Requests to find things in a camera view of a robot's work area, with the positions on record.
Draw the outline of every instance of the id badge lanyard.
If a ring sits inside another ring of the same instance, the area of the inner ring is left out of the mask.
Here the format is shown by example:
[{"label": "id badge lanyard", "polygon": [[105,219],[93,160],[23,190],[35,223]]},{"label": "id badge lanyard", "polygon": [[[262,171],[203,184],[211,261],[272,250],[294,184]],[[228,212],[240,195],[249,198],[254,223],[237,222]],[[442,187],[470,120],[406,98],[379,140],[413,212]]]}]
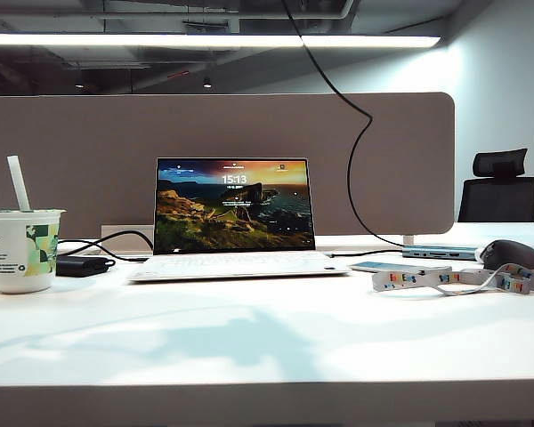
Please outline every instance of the id badge lanyard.
[{"label": "id badge lanyard", "polygon": [[[382,271],[372,276],[377,292],[432,287],[447,296],[474,294],[490,289],[499,289],[515,294],[534,291],[534,270],[518,264],[504,264],[497,270],[466,269],[453,271],[450,267],[421,270],[418,273],[406,271]],[[444,289],[444,285],[474,285],[472,289],[457,291]]]}]

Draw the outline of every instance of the light fixture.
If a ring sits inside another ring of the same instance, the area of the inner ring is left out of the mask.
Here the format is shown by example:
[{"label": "light fixture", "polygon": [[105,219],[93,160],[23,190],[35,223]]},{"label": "light fixture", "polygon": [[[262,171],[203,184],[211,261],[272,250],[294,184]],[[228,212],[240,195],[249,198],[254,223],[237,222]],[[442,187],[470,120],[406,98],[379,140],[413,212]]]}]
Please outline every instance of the light fixture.
[{"label": "light fixture", "polygon": [[[429,36],[303,36],[309,47],[427,48],[434,46],[439,39]],[[301,47],[303,43],[298,36],[0,33],[0,45]]]}]

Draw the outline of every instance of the wall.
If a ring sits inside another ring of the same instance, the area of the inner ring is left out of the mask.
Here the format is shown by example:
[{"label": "wall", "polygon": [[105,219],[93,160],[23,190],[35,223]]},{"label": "wall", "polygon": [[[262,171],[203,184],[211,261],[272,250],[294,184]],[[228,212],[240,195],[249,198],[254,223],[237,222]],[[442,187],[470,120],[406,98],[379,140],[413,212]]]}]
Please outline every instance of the wall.
[{"label": "wall", "polygon": [[[455,211],[479,151],[527,147],[534,176],[534,0],[495,0],[460,27],[445,46],[326,68],[344,92],[444,91],[456,103]],[[329,92],[311,73],[243,93]]]}]

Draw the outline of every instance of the disposable cup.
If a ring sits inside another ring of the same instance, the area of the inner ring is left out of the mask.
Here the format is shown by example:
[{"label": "disposable cup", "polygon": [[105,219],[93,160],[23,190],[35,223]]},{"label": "disposable cup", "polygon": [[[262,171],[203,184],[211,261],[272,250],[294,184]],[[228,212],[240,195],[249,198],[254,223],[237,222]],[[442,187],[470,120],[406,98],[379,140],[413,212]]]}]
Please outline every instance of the disposable cup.
[{"label": "disposable cup", "polygon": [[61,209],[0,210],[0,292],[47,289],[55,277]]}]

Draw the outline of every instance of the black mouse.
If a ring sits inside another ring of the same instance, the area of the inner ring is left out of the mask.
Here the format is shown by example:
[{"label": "black mouse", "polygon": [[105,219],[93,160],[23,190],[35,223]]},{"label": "black mouse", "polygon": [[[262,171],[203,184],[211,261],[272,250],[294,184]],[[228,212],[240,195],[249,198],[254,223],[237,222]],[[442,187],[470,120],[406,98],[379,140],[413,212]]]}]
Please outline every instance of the black mouse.
[{"label": "black mouse", "polygon": [[513,240],[495,240],[481,252],[481,260],[488,270],[509,262],[534,270],[534,248]]}]

